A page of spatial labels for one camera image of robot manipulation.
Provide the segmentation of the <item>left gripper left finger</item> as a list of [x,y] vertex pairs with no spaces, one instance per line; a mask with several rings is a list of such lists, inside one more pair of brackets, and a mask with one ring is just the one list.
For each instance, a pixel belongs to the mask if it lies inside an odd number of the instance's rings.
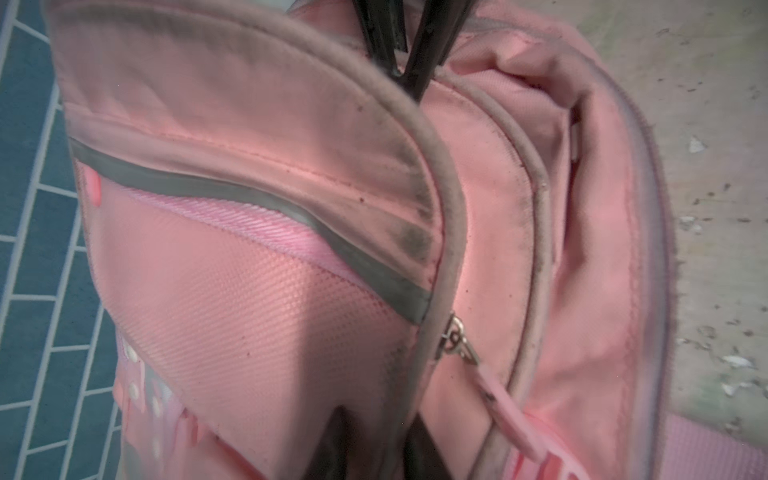
[[350,438],[347,411],[339,406],[333,410],[302,479],[345,480]]

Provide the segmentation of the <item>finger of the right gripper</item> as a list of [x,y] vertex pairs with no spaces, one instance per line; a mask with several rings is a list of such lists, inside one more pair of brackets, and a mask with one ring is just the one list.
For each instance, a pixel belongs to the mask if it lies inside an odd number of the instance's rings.
[[400,86],[420,102],[437,66],[447,59],[475,0],[427,0]]
[[408,52],[402,0],[354,0],[371,60],[388,75],[400,75],[396,52]]

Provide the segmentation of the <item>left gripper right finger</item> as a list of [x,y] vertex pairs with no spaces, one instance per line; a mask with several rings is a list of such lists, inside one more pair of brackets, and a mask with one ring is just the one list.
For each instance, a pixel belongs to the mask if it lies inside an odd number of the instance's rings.
[[452,480],[422,417],[411,425],[403,449],[405,480]]

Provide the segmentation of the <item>pink student backpack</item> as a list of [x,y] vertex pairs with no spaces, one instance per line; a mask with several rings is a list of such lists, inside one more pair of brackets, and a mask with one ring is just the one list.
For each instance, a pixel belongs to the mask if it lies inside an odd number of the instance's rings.
[[353,1],[43,5],[119,479],[763,479],[671,415],[674,226],[642,113],[575,29],[480,1],[420,102]]

